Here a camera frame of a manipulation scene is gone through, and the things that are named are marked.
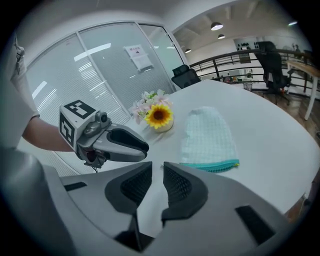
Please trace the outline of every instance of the teal zipper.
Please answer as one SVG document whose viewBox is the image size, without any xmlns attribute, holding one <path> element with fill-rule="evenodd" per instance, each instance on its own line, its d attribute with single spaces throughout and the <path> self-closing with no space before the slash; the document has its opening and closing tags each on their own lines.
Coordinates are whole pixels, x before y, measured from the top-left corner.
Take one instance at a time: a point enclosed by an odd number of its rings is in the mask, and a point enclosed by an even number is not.
<svg viewBox="0 0 320 256">
<path fill-rule="evenodd" d="M 222 162 L 213 163 L 186 163 L 181 162 L 181 165 L 200 169 L 210 173 L 221 173 L 232 169 L 233 167 L 239 166 L 239 159 L 230 159 Z"/>
</svg>

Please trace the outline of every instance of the tabletop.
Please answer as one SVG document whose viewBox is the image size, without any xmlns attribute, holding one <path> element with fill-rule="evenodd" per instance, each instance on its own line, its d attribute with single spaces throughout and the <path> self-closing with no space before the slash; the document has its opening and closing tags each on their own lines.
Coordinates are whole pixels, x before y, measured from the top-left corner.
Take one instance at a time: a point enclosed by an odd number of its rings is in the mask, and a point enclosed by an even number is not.
<svg viewBox="0 0 320 256">
<path fill-rule="evenodd" d="M 150 147 L 144 161 L 152 161 L 152 185 L 137 210 L 143 234 L 155 237 L 162 230 L 161 213 L 168 207 L 162 164 L 180 162 L 186 118 L 191 110 L 202 106 L 214 107 L 223 116 L 240 160 L 239 167 L 218 175 L 242 183 L 283 214 L 310 187 L 320 167 L 320 148 L 294 118 L 275 104 L 250 91 L 213 80 L 179 90 L 170 95 L 170 100 L 174 113 L 171 130 L 155 133 L 146 123 L 137 125 L 133 119 L 126 123 Z M 101 170 L 130 164 L 107 161 Z"/>
<path fill-rule="evenodd" d="M 287 64 L 303 72 L 306 72 L 311 76 L 320 78 L 320 70 L 313 66 L 306 65 L 304 63 L 293 61 L 293 60 L 288 60 Z"/>
</svg>

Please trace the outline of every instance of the towel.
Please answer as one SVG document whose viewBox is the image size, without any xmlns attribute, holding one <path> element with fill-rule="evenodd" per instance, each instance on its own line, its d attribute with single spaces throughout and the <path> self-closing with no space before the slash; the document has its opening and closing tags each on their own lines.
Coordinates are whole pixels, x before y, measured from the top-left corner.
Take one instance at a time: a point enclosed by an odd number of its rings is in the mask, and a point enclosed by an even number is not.
<svg viewBox="0 0 320 256">
<path fill-rule="evenodd" d="M 181 165 L 218 173 L 240 164 L 230 129 L 214 107 L 192 110 L 185 125 Z"/>
</svg>

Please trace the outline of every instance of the camera lens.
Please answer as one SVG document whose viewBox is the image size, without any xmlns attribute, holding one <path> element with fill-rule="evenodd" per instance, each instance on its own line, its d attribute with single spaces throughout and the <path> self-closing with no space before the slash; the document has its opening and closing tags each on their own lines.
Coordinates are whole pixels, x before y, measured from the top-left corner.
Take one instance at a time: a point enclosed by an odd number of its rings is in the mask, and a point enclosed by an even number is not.
<svg viewBox="0 0 320 256">
<path fill-rule="evenodd" d="M 107 121 L 107 119 L 108 119 L 108 117 L 107 117 L 106 114 L 103 114 L 103 115 L 101 116 L 101 122 L 102 122 L 102 123 L 105 123 L 105 122 Z"/>
</svg>

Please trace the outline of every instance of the flower pot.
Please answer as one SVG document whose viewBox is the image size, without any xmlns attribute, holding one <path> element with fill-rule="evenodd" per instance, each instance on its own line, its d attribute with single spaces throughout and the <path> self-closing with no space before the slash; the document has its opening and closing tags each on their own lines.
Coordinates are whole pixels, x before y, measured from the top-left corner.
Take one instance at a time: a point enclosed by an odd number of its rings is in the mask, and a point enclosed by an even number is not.
<svg viewBox="0 0 320 256">
<path fill-rule="evenodd" d="M 152 130 L 154 130 L 156 133 L 164 133 L 166 131 L 169 131 L 172 126 L 174 125 L 174 117 L 172 117 L 172 120 L 169 121 L 168 124 L 166 124 L 165 126 L 159 127 L 158 129 L 155 129 L 154 127 L 150 127 Z"/>
</svg>

